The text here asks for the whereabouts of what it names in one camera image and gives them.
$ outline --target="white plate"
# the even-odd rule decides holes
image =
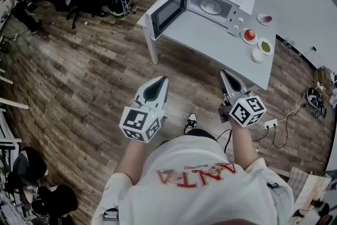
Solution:
[[[265,52],[262,49],[262,42],[267,42],[268,45],[270,46],[270,52]],[[259,48],[261,49],[261,51],[265,54],[265,55],[273,55],[274,53],[274,46],[273,44],[271,44],[270,41],[268,41],[266,38],[260,37],[259,40],[257,41],[257,44],[259,45]]]
[[[272,21],[270,21],[269,23],[263,23],[262,22],[262,18],[266,17],[268,15],[266,14],[263,14],[263,13],[260,13],[256,18],[257,20],[259,21],[260,24],[263,24],[263,25],[270,25],[272,23]]]
[[[257,34],[255,33],[255,39],[253,39],[252,41],[248,41],[246,40],[246,38],[244,37],[244,33],[246,32],[246,30],[248,30],[249,28],[245,27],[243,29],[241,29],[240,31],[240,35],[241,35],[241,38],[245,41],[245,43],[248,43],[249,45],[255,45],[258,41],[258,36]]]
[[[221,12],[221,6],[213,0],[204,0],[200,3],[200,7],[209,14],[219,14]]]

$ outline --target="power strip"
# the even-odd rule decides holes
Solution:
[[[269,127],[269,129],[271,129],[273,126],[277,126],[277,119],[273,119],[273,120],[269,120],[263,123],[264,129],[267,129],[267,126]]]

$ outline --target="wooden floor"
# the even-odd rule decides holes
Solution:
[[[68,184],[76,192],[80,202],[73,213],[76,224],[90,223],[125,147],[118,128],[123,108],[147,80],[160,75],[170,80],[165,106],[168,119],[149,145],[149,152],[162,140],[181,134],[192,111],[198,115],[198,127],[214,135],[228,126],[220,123],[217,114],[222,99],[219,65],[167,40],[158,42],[159,65],[151,63],[136,22],[154,2],[136,1],[136,13],[123,20],[82,15],[75,30],[64,13],[41,3],[35,12],[43,21],[37,35],[23,33],[24,26],[15,18],[5,26],[7,36],[20,35],[10,53],[0,56],[6,77],[14,81],[14,85],[0,83],[1,97],[30,106],[28,111],[7,106],[6,118],[23,145],[42,154],[49,170],[48,184]],[[268,90],[257,92],[267,113],[251,127],[253,139],[265,134],[264,121],[280,120],[294,110],[310,85],[299,59],[277,42]],[[304,108],[289,118],[285,147],[272,145],[273,129],[256,147],[266,162],[278,169],[290,171],[296,166],[320,172],[329,151],[333,120],[330,107],[326,118],[318,120],[311,109]],[[222,145],[228,134],[223,137]],[[285,122],[281,122],[276,128],[276,145],[285,139]]]

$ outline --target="table leg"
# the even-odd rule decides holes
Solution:
[[[159,60],[158,60],[156,42],[153,39],[151,39],[150,33],[147,31],[146,27],[143,27],[143,31],[144,31],[145,39],[147,42],[148,51],[150,52],[152,63],[157,65]]]
[[[2,97],[0,97],[0,103],[7,104],[7,105],[10,105],[10,106],[14,106],[14,107],[19,107],[19,108],[26,109],[26,110],[29,109],[28,105],[18,103],[18,102],[14,102],[14,101],[10,101],[10,100],[6,100],[6,99],[3,99]]]
[[[5,81],[6,83],[9,83],[9,84],[13,84],[13,81],[11,81],[11,80],[9,80],[5,77],[2,77],[2,76],[0,76],[0,80]]]

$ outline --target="white t-shirt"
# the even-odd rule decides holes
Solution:
[[[11,7],[11,0],[6,0],[6,1],[2,1],[1,0],[2,5],[5,5],[7,7],[7,9],[9,9]]]
[[[271,189],[267,183],[279,187]],[[110,208],[118,208],[120,224],[127,225],[214,224],[232,219],[285,224],[293,202],[291,188],[262,158],[244,171],[228,163],[217,142],[185,135],[148,157],[137,185],[123,173],[113,174],[92,225],[112,224],[103,221]]]

